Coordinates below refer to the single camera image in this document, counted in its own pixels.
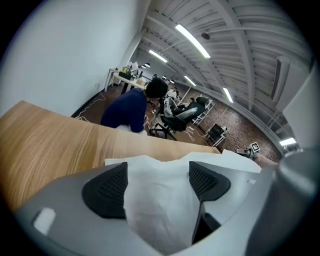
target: dark blue sweater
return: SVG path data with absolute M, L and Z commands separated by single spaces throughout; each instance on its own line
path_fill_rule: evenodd
M 112 128 L 126 125 L 134 133 L 139 133 L 144 129 L 146 109 L 147 97 L 144 91 L 135 88 L 116 98 L 105 109 L 100 124 Z

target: ceiling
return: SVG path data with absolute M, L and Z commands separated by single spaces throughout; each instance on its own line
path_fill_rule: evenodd
M 176 25 L 184 26 L 205 48 L 203 55 Z M 312 53 L 288 15 L 271 0 L 153 0 L 137 52 L 161 53 L 174 70 L 173 78 L 223 94 L 228 88 L 234 100 L 270 119 L 276 103 L 270 95 L 278 56 L 309 67 Z M 202 38 L 207 33 L 210 39 Z M 278 122 L 286 123 L 280 114 Z

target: cable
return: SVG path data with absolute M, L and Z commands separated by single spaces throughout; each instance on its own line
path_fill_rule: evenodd
M 88 121 L 88 119 L 86 119 L 84 116 L 81 116 L 80 118 L 81 118 L 81 120 L 84 119 L 85 121 L 87 121 L 88 123 L 90 123 L 90 122 Z
M 195 130 L 195 132 L 196 132 L 201 138 L 204 138 L 204 137 L 206 136 L 206 135 L 201 136 L 196 129 L 194 129 L 194 130 Z
M 94 103 L 96 103 L 96 102 L 98 102 L 98 101 L 106 101 L 107 99 L 105 98 L 105 96 L 101 93 L 101 91 L 99 91 L 99 93 L 101 94 L 101 96 L 103 97 L 103 99 L 101 99 L 101 98 L 98 98 L 99 97 L 99 95 L 95 98 L 95 100 L 93 101 L 93 102 L 91 102 L 90 103 L 90 105 L 89 106 L 87 106 L 83 111 L 81 111 L 76 117 L 75 117 L 75 119 L 80 119 L 80 116 L 81 116 L 81 114 L 82 113 L 84 113 L 88 108 L 90 108 Z
M 196 139 L 195 139 L 194 137 L 192 137 L 187 131 L 184 130 L 184 132 L 189 135 L 190 139 L 191 139 L 193 142 L 196 140 Z
M 188 128 L 190 128 L 192 131 L 195 131 L 201 138 L 204 138 L 206 135 L 203 135 L 203 136 L 201 136 L 200 134 L 199 134 L 199 132 L 196 130 L 196 129 L 193 129 L 191 126 L 188 126 L 186 129 L 188 129 Z

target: wooden table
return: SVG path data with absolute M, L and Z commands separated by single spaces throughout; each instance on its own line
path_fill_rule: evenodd
M 93 124 L 20 101 L 0 118 L 0 188 L 14 211 L 59 177 L 103 166 L 106 158 L 147 155 L 160 161 L 215 147 Z

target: fluorescent light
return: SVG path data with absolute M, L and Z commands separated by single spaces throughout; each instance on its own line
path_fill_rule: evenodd
M 225 92 L 226 96 L 228 97 L 229 101 L 230 101 L 231 103 L 234 103 L 234 101 L 232 100 L 231 95 L 230 95 L 228 89 L 227 89 L 227 88 L 223 88 L 223 89 L 224 89 L 224 92 Z
M 190 32 L 188 30 L 186 30 L 183 26 L 181 26 L 180 24 L 177 25 L 175 27 L 177 30 L 179 30 L 186 38 L 189 39 L 189 41 L 191 43 L 193 43 L 193 45 L 202 53 L 202 55 L 205 58 L 210 58 L 210 55 L 207 53 L 207 51 L 205 50 L 205 48 L 198 42 L 198 40 L 192 35 L 190 34 Z
M 286 145 L 290 145 L 290 144 L 294 144 L 294 143 L 297 143 L 294 138 L 288 138 L 288 139 L 280 141 L 281 146 L 286 146 Z
M 151 53 L 152 55 L 156 56 L 157 58 L 162 60 L 164 63 L 168 62 L 165 58 L 161 57 L 158 53 L 155 53 L 153 50 L 150 50 L 149 53 Z
M 187 76 L 185 75 L 184 78 L 187 79 L 193 86 L 196 86 L 196 84 L 195 84 L 194 82 L 192 82 L 189 77 L 187 77 Z

